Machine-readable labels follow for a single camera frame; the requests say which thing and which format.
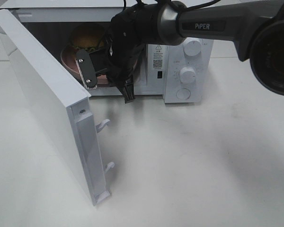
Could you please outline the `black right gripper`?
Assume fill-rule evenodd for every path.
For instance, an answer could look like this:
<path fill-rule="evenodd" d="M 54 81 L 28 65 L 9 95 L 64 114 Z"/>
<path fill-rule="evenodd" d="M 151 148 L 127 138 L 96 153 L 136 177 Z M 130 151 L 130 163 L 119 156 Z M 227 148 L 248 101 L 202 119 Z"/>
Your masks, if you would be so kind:
<path fill-rule="evenodd" d="M 92 53 L 76 52 L 76 64 L 86 90 L 97 88 L 97 77 L 106 74 L 108 81 L 123 93 L 124 102 L 135 100 L 134 66 L 145 48 L 139 32 L 143 8 L 128 8 L 112 17 L 103 41 L 105 46 Z"/>

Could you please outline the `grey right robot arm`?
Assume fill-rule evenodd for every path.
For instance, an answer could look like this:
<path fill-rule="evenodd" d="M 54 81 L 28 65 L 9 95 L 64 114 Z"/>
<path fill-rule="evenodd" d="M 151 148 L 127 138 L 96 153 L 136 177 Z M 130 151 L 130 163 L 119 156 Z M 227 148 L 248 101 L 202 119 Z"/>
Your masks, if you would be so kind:
<path fill-rule="evenodd" d="M 249 60 L 256 79 L 284 96 L 284 0 L 257 0 L 186 7 L 180 1 L 137 1 L 112 17 L 103 48 L 80 50 L 76 63 L 83 86 L 92 90 L 106 74 L 126 103 L 134 100 L 133 68 L 147 44 L 179 45 L 188 38 L 234 43 L 238 59 Z"/>

